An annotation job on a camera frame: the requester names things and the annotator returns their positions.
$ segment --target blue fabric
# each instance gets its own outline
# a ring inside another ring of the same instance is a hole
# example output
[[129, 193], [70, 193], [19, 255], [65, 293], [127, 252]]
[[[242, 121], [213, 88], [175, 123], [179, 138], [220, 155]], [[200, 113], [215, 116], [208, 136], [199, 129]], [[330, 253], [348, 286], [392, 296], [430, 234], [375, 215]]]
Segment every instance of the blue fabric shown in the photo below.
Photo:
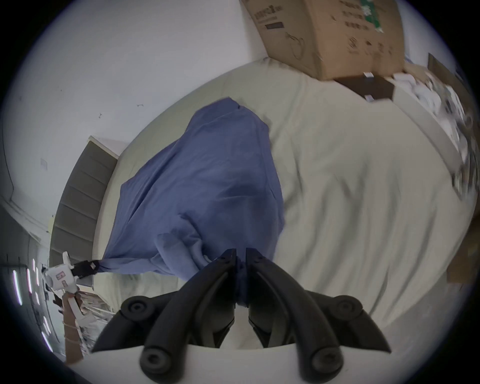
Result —
[[99, 271], [188, 280], [229, 248], [243, 261], [247, 247], [271, 260], [283, 224], [268, 127], [222, 99], [121, 186]]

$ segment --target white wall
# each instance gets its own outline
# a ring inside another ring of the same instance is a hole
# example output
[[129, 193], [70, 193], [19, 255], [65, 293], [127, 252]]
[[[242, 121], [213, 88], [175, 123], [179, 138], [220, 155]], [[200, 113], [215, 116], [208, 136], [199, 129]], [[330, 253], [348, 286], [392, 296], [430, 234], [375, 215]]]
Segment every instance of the white wall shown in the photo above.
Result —
[[434, 55], [439, 62], [456, 71], [456, 60], [452, 52], [434, 28], [406, 0], [396, 0], [402, 16], [405, 38], [405, 55], [415, 64], [428, 65], [428, 54]]
[[3, 106], [13, 201], [46, 226], [90, 135], [129, 143], [195, 88], [264, 56], [239, 0], [72, 4], [36, 43]]

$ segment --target cardboard box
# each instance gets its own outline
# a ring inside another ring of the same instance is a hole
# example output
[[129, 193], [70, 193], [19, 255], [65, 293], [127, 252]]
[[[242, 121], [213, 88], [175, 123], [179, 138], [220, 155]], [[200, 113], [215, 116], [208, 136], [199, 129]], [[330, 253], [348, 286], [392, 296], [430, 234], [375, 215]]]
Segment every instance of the cardboard box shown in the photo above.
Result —
[[447, 282], [472, 283], [480, 267], [480, 217], [474, 219], [447, 268]]
[[390, 76], [404, 63], [395, 0], [243, 0], [268, 56], [318, 80], [371, 72]]

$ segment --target white bedsheet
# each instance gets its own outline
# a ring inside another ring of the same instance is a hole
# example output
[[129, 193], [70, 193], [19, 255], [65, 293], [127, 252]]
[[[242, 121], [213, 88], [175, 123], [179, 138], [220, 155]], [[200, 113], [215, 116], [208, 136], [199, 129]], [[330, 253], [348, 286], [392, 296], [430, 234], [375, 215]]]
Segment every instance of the white bedsheet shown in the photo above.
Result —
[[[178, 139], [196, 110], [227, 96], [270, 128], [285, 202], [275, 262], [306, 289], [355, 296], [380, 327], [414, 305], [446, 270], [476, 197], [459, 200], [434, 147], [390, 100], [368, 103], [271, 59], [200, 87], [128, 146], [102, 203], [94, 258], [106, 248], [120, 186]], [[94, 276], [95, 292], [114, 310], [130, 296], [180, 285], [154, 273]]]

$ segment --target blue sheet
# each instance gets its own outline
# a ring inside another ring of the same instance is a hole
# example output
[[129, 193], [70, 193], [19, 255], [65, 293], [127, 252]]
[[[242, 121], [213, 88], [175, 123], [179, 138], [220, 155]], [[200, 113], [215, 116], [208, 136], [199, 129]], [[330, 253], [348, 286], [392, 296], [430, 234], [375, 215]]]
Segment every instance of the blue sheet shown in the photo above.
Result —
[[271, 260], [283, 224], [268, 127], [222, 99], [121, 186], [99, 272], [188, 280], [229, 248], [240, 259], [250, 247]]

